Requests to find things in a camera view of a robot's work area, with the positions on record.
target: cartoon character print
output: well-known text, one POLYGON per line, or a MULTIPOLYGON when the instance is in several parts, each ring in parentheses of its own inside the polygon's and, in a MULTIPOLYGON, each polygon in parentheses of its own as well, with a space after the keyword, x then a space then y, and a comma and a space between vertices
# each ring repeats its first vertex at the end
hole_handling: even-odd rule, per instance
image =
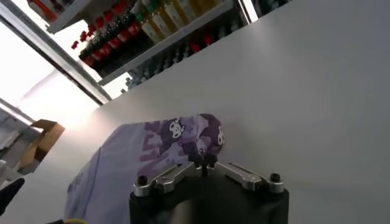
POLYGON ((217 155, 225 143, 221 123, 211 114, 200 114, 208 122, 195 141, 181 144, 190 161, 201 161, 208 155, 217 155))
POLYGON ((179 145, 192 161, 202 160, 205 155, 217 155, 224 144, 221 123, 211 114, 199 116, 201 118, 191 121, 196 123, 194 126, 198 126, 201 121, 204 125, 195 133, 191 131, 191 125, 183 125, 183 122, 187 124, 186 120, 172 119, 165 122, 157 133, 161 137, 159 155, 163 155, 173 144, 179 145))
POLYGON ((182 136, 185 126, 180 123, 180 119, 169 120, 163 124, 159 135, 161 136, 162 145, 160 147, 160 154, 167 151, 173 143, 177 142, 182 136))
POLYGON ((225 143, 224 133, 221 128, 221 122, 211 114, 200 114, 208 121, 208 127, 200 134, 201 137, 209 137, 211 139, 211 146, 217 148, 218 153, 225 143))
POLYGON ((179 123, 179 119, 172 121, 169 125, 169 131, 172 132, 172 138, 177 139, 181 137, 184 132, 184 125, 179 123))

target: white surface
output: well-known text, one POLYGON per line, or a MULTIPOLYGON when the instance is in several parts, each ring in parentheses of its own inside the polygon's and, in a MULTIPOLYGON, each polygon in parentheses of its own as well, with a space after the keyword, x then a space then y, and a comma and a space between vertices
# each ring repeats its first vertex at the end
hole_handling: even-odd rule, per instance
POLYGON ((66 10, 58 16, 58 18, 50 24, 48 27, 49 33, 57 33, 62 30, 66 25, 68 25, 71 21, 73 23, 77 22, 74 18, 79 14, 89 3, 91 0, 75 0, 66 10))
POLYGON ((204 13, 202 16, 195 19, 193 22, 188 24, 187 26, 181 28, 176 33, 172 34, 171 36, 165 38, 155 46, 151 47, 146 52, 142 53, 140 56, 134 58, 133 60, 127 62, 122 67, 118 68, 114 72, 112 72, 110 75, 106 76, 104 79, 99 81, 100 85, 106 85, 112 80, 116 79, 120 75, 122 75, 125 72, 128 72, 131 69, 136 68, 140 64, 142 64, 144 61, 147 61, 151 59, 152 57, 158 55, 166 48, 172 46, 174 43, 180 41, 184 37, 186 37, 188 34, 194 32, 196 29, 201 28, 206 23, 212 21, 213 19, 217 18, 221 14, 225 13, 226 11, 230 10, 233 7, 233 1, 232 0, 225 0, 223 3, 217 5, 216 7, 212 8, 207 13, 204 13))
POLYGON ((66 130, 0 222, 61 217, 69 181, 118 125, 207 112, 222 160, 285 178, 290 223, 387 223, 389 7, 294 0, 167 69, 66 130))

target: bottle cap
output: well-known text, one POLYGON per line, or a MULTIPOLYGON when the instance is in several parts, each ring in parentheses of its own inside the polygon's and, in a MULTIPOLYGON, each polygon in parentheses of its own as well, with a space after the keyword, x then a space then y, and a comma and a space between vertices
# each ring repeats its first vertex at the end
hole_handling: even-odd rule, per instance
POLYGON ((105 20, 107 20, 108 22, 111 22, 112 19, 114 18, 114 13, 112 13, 111 10, 105 11, 103 13, 103 15, 104 15, 105 20))
POLYGON ((119 15, 122 15, 123 11, 124 11, 124 7, 125 5, 123 4, 114 4, 112 6, 112 9, 119 15))
POLYGON ((138 21, 144 20, 144 15, 143 15, 143 13, 142 13, 142 12, 139 12, 138 15, 136 16, 136 18, 137 18, 138 21))
POLYGON ((196 43, 191 43, 190 45, 191 45, 191 49, 193 50, 193 52, 200 51, 200 47, 196 43))
POLYGON ((96 27, 98 29, 102 28, 104 25, 104 19, 103 17, 99 16, 97 19, 96 19, 96 27))
POLYGON ((72 49, 75 49, 77 48, 77 45, 79 44, 79 42, 76 40, 75 42, 73 42, 72 44, 72 49))
POLYGON ((80 36, 80 41, 84 42, 87 39, 87 33, 83 31, 80 36))
POLYGON ((211 45, 213 43, 213 39, 211 39, 211 37, 208 36, 208 35, 204 36, 203 40, 205 41, 205 44, 207 46, 209 46, 209 45, 211 45))
POLYGON ((96 27, 94 25, 90 24, 90 25, 88 25, 88 30, 90 32, 95 32, 96 31, 96 27))

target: store shelf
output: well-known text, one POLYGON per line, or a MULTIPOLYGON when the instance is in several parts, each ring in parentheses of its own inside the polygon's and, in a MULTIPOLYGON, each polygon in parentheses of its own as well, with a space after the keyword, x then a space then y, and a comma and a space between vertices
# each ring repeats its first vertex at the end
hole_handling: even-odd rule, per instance
POLYGON ((47 29, 49 33, 57 33, 78 22, 76 18, 92 0, 75 0, 47 29))
POLYGON ((170 47, 174 43, 178 42, 182 38, 186 37, 188 34, 192 33, 196 29, 201 28, 206 23, 212 21, 213 19, 217 18, 219 15, 225 13, 226 11, 230 10, 233 7, 233 1, 232 0, 225 0, 223 3, 220 3, 207 13, 204 13, 199 18, 195 19, 192 23, 189 25, 181 28, 176 33, 172 34, 170 37, 167 37, 163 41, 159 42, 155 46, 151 47, 146 52, 142 53, 138 57, 134 58, 133 60, 127 62, 122 67, 118 68, 113 73, 106 76, 104 79, 102 79, 98 84, 104 86, 108 83, 110 83, 112 80, 118 78, 123 73, 136 68, 140 64, 142 64, 144 61, 152 58, 154 55, 157 55, 161 51, 165 50, 167 47, 170 47))

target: purple fabric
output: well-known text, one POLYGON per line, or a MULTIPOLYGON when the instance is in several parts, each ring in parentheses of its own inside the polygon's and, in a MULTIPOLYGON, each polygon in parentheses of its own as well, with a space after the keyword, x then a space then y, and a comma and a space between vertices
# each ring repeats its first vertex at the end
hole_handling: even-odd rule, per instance
POLYGON ((190 154, 216 155, 223 143, 221 123, 210 114, 122 125, 69 185, 65 218, 128 224, 137 176, 153 178, 190 154))

